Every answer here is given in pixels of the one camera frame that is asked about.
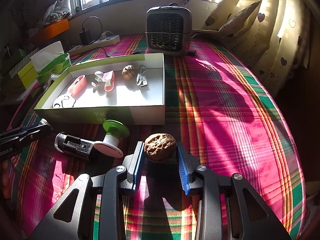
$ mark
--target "heart pattern curtain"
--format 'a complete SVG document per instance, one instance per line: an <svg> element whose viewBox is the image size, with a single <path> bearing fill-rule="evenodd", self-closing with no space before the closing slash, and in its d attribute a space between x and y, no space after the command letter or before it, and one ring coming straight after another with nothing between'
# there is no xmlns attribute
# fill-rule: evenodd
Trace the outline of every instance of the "heart pattern curtain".
<svg viewBox="0 0 320 240"><path fill-rule="evenodd" d="M310 10L303 0L221 0L198 33L210 33L275 97L308 64Z"/></svg>

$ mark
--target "walnut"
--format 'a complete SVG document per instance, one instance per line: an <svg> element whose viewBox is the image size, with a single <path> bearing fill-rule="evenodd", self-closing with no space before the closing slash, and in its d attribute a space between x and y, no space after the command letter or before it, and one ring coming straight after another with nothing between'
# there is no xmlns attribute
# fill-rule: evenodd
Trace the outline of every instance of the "walnut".
<svg viewBox="0 0 320 240"><path fill-rule="evenodd" d="M150 135L144 142L144 151L153 162L165 162L176 149L176 140L167 133Z"/></svg>
<svg viewBox="0 0 320 240"><path fill-rule="evenodd" d="M137 70L131 65L124 67L122 70L122 76L127 80L133 78L136 74Z"/></svg>

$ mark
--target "white cardboard box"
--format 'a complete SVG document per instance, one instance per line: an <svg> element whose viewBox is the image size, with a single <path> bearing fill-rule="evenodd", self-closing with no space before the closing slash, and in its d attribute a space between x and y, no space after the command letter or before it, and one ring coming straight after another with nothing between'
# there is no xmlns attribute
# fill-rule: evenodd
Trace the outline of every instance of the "white cardboard box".
<svg viewBox="0 0 320 240"><path fill-rule="evenodd" d="M125 80L122 70L132 65L144 76L148 86L136 85L136 78ZM94 89L96 71L115 72L115 86L104 91L104 83ZM71 108L52 108L55 99L67 92L74 80L85 75L87 86L74 96ZM94 60L67 68L44 93L35 107L36 113L50 122L103 123L112 119L131 125L163 125L165 114L164 58L162 53L137 54Z"/></svg>

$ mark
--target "metal screw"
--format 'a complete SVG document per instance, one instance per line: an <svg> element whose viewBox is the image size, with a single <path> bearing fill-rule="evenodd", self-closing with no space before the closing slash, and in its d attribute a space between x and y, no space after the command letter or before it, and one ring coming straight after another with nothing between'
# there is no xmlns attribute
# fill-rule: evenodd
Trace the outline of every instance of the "metal screw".
<svg viewBox="0 0 320 240"><path fill-rule="evenodd" d="M240 174L240 173L235 173L233 175L233 177L236 179L236 180L241 180L243 178L243 176Z"/></svg>
<svg viewBox="0 0 320 240"><path fill-rule="evenodd" d="M81 174L79 176L79 180L81 180L81 181L85 181L87 179L89 179L89 175L88 174Z"/></svg>
<svg viewBox="0 0 320 240"><path fill-rule="evenodd" d="M125 171L125 167L124 167L124 166L122 166L122 165L117 166L117 167L116 167L116 171L117 171L117 172Z"/></svg>
<svg viewBox="0 0 320 240"><path fill-rule="evenodd" d="M206 169L207 169L207 167L204 166L204 165L199 165L199 166L197 167L197 170L198 170L198 171L205 171Z"/></svg>

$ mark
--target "white usb cable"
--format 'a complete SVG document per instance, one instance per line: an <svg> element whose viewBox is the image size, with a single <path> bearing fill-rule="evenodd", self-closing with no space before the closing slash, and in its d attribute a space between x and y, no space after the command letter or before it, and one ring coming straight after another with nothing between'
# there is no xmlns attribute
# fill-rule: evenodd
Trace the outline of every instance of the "white usb cable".
<svg viewBox="0 0 320 240"><path fill-rule="evenodd" d="M146 87L148 85L147 78L143 75L145 71L146 68L141 66L140 72L137 74L137 86Z"/></svg>

